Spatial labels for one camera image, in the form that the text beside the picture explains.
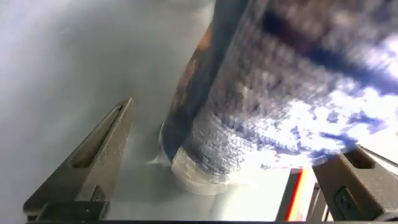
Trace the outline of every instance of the gray plastic part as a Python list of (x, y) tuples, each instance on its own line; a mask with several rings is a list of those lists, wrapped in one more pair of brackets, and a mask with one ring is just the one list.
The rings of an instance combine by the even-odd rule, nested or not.
[(46, 204), (110, 201), (132, 121), (132, 100), (117, 104), (24, 204), (37, 217)]
[(334, 220), (398, 218), (398, 179), (360, 146), (348, 151), (313, 168)]

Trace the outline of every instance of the white surface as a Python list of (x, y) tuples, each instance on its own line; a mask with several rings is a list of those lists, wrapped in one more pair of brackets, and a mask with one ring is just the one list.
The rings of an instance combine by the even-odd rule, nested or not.
[(204, 197), (149, 164), (211, 7), (207, 0), (0, 1), (0, 221), (23, 223), (24, 201), (129, 96), (136, 114), (110, 218), (275, 217), (288, 173)]

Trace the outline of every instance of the cylindrical object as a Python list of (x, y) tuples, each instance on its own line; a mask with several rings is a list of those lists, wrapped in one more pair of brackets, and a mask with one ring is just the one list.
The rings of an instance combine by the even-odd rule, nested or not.
[(321, 164), (396, 123), (395, 12), (397, 1), (219, 0), (160, 134), (172, 170), (203, 194), (195, 183)]

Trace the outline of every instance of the gray wall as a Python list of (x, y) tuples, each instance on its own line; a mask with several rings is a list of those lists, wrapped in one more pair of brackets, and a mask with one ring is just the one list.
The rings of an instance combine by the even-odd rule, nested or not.
[[(29, 195), (129, 96), (136, 117), (111, 217), (131, 218), (127, 200), (155, 200), (133, 183), (169, 172), (133, 164), (155, 157), (178, 78), (211, 19), (209, 2), (0, 1), (2, 222), (22, 223)], [(129, 193), (139, 189), (147, 192)]]

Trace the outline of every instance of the blue knitted fabric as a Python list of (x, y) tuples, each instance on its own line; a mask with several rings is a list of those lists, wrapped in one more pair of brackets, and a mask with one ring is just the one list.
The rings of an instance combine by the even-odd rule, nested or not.
[(325, 162), (397, 122), (397, 1), (250, 1), (182, 148), (214, 174)]

